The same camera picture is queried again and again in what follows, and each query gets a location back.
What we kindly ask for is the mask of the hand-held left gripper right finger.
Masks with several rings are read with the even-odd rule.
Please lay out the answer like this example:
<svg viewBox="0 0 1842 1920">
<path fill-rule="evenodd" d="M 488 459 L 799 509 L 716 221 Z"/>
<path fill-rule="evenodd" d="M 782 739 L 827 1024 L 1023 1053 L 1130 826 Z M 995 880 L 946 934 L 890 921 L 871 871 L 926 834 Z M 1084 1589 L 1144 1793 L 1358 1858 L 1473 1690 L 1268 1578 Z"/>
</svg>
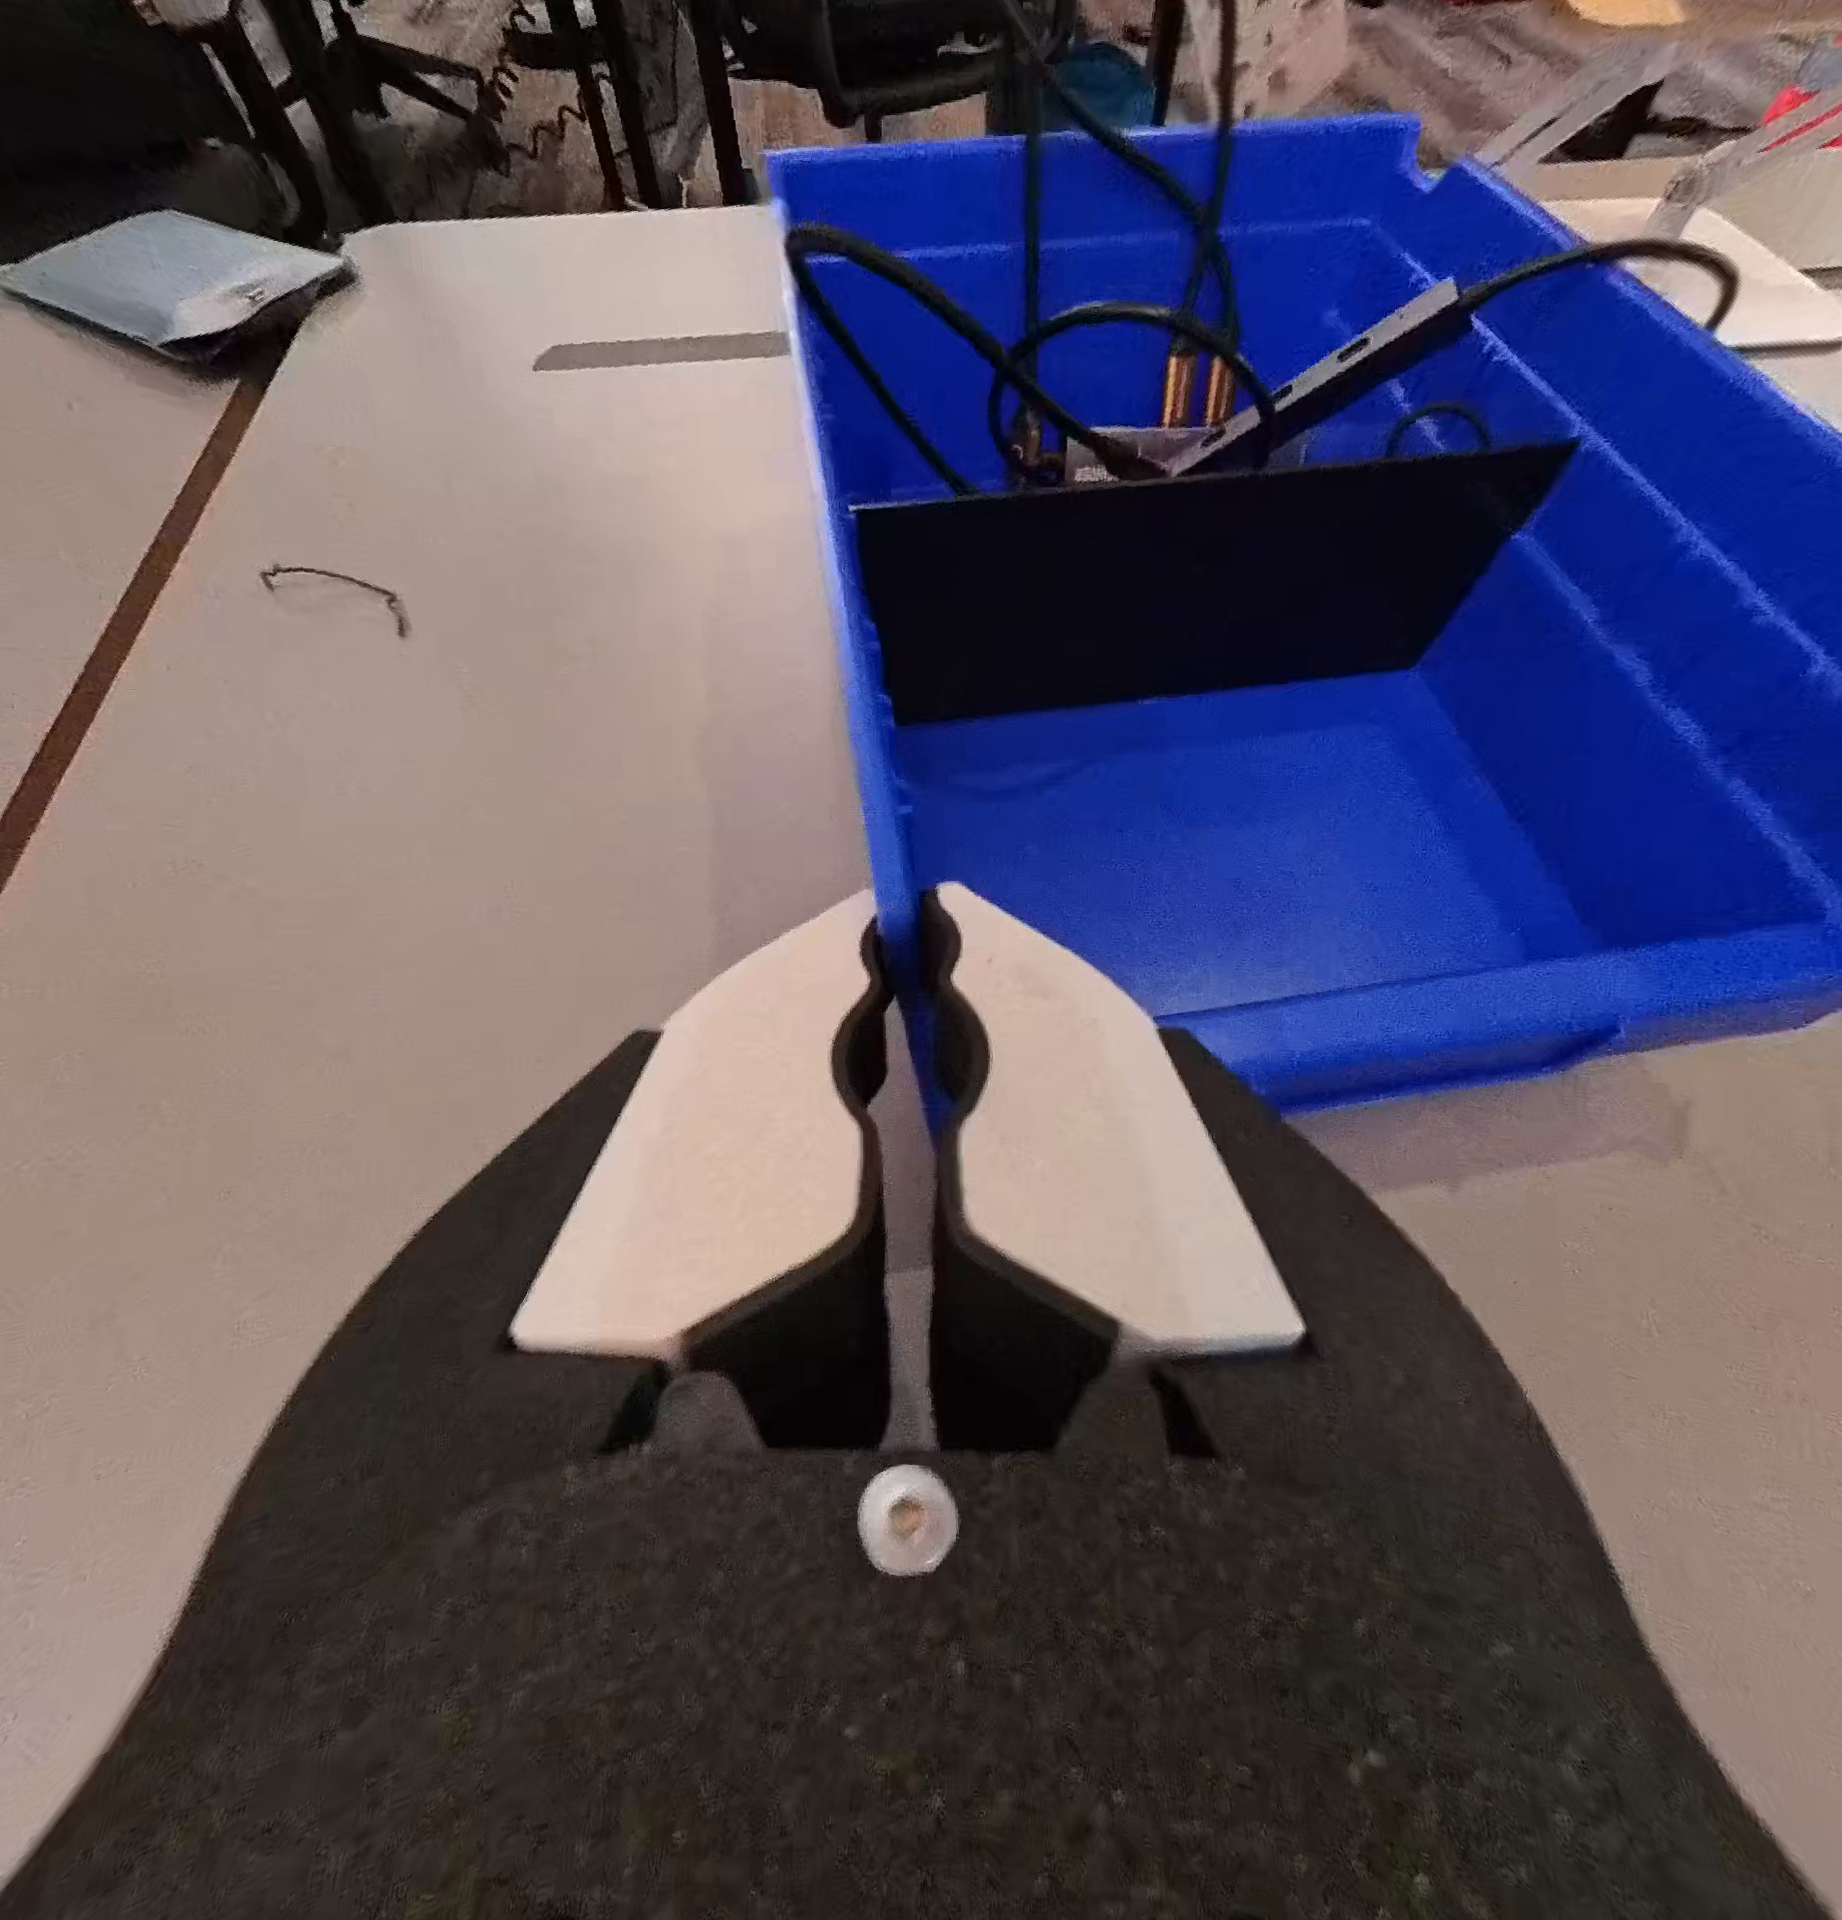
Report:
<svg viewBox="0 0 1842 1920">
<path fill-rule="evenodd" d="M 1107 1375 L 1296 1355 L 1297 1306 L 1156 1023 L 960 880 L 921 929 L 941 1447 L 1052 1451 Z"/>
</svg>

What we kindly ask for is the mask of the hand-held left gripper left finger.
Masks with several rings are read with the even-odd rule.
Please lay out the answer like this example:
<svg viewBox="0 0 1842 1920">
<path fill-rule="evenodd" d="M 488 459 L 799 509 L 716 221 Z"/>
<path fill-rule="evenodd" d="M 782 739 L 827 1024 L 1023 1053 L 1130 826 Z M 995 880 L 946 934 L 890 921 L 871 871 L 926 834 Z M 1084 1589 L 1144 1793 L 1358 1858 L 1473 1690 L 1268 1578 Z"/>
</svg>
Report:
<svg viewBox="0 0 1842 1920">
<path fill-rule="evenodd" d="M 876 1449 L 888 1004 L 868 891 L 695 991 L 650 1040 L 507 1341 L 716 1373 L 775 1451 Z"/>
</svg>

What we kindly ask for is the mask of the blue storage bin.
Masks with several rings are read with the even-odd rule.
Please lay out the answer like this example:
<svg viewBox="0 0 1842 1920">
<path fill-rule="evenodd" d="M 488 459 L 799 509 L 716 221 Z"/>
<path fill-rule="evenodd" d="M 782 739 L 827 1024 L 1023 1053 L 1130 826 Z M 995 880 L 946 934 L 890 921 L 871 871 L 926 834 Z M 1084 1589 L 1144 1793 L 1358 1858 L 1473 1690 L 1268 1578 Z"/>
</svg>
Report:
<svg viewBox="0 0 1842 1920">
<path fill-rule="evenodd" d="M 852 510 L 1072 491 L 1430 286 L 1577 239 L 1411 120 L 775 156 L 837 670 L 908 1028 L 946 880 L 1285 1108 L 1842 1009 L 1842 436 L 1634 270 L 1566 270 L 1263 467 L 1577 439 L 1409 670 L 900 727 Z M 1173 482 L 1166 471 L 1128 482 Z"/>
</svg>

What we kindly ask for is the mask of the grey usb hub with cable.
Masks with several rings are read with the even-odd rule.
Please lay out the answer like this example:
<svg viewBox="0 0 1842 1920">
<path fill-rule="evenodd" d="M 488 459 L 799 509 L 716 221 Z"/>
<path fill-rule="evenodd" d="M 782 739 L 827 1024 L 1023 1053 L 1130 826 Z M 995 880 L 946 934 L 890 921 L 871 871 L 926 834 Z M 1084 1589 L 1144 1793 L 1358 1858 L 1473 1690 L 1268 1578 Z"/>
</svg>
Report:
<svg viewBox="0 0 1842 1920">
<path fill-rule="evenodd" d="M 1707 316 L 1707 333 L 1719 331 L 1742 292 L 1744 274 L 1724 254 L 1707 244 L 1654 234 L 1547 254 L 1479 286 L 1456 286 L 1453 278 L 1444 278 L 1334 353 L 1302 369 L 1266 404 L 1254 404 L 1245 416 L 1228 421 L 1220 429 L 1204 429 L 1165 469 L 1172 479 L 1179 479 L 1263 467 L 1281 446 L 1345 411 L 1377 385 L 1407 374 L 1417 361 L 1456 344 L 1490 300 L 1566 270 L 1630 261 L 1685 266 L 1708 277 L 1717 300 Z"/>
</svg>

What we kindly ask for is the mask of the grey desk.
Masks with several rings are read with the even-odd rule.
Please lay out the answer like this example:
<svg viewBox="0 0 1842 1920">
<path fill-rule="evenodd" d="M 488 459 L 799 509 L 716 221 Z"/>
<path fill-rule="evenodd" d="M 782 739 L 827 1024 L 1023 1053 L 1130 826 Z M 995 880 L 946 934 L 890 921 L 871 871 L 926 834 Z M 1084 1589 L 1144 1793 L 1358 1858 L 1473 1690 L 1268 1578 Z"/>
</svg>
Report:
<svg viewBox="0 0 1842 1920">
<path fill-rule="evenodd" d="M 0 289 L 0 895 L 226 476 L 278 353 L 207 371 Z"/>
<path fill-rule="evenodd" d="M 0 895 L 0 1889 L 364 1283 L 868 885 L 799 380 L 723 355 L 779 228 L 362 234 Z M 1526 1369 L 1842 1916 L 1842 1012 L 1300 1125 Z"/>
</svg>

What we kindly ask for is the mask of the black bin divider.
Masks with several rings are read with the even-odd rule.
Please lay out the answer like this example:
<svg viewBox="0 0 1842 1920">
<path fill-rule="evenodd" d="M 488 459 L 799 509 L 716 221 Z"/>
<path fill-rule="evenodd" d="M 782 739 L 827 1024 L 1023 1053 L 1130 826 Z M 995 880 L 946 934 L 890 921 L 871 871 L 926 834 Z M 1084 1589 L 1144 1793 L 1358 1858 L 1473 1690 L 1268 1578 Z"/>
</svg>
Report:
<svg viewBox="0 0 1842 1920">
<path fill-rule="evenodd" d="M 852 510 L 900 727 L 1413 668 L 1577 439 Z"/>
</svg>

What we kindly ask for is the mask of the black twist tie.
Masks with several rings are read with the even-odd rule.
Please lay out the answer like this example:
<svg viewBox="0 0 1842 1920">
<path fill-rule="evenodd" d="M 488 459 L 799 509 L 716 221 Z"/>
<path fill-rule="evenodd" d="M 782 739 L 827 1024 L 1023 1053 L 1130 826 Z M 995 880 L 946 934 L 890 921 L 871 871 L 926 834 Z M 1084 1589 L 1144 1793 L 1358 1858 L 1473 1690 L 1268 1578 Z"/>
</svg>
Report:
<svg viewBox="0 0 1842 1920">
<path fill-rule="evenodd" d="M 278 593 L 284 585 L 292 584 L 318 584 L 353 590 L 376 600 L 385 609 L 395 636 L 409 638 L 411 634 L 411 620 L 404 599 L 395 590 L 359 579 L 353 572 L 318 564 L 267 564 L 260 565 L 257 579 L 269 593 Z"/>
</svg>

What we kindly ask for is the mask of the small grey packet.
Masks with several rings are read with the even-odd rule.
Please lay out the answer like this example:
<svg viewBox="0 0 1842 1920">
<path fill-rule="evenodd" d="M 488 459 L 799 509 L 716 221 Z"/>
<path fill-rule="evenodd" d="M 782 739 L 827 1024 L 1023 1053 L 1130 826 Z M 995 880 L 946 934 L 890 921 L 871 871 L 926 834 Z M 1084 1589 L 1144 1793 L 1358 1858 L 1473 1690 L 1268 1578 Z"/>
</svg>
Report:
<svg viewBox="0 0 1842 1920">
<path fill-rule="evenodd" d="M 1107 484 L 1124 479 L 1154 479 L 1177 467 L 1204 441 L 1196 427 L 1107 427 L 1096 438 L 1111 450 L 1101 450 L 1078 439 L 1062 444 L 1060 482 L 1065 486 Z"/>
</svg>

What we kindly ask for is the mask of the grey-blue padded pouch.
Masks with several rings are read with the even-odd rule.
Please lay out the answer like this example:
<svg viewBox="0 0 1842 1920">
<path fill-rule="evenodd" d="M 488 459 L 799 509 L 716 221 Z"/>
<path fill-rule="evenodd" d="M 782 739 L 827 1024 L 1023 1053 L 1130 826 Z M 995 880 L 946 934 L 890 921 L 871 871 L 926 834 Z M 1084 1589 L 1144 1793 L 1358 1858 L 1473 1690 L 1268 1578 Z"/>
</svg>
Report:
<svg viewBox="0 0 1842 1920">
<path fill-rule="evenodd" d="M 147 211 L 1 266 L 0 292 L 160 359 L 207 362 L 284 333 L 353 277 L 342 254 Z"/>
</svg>

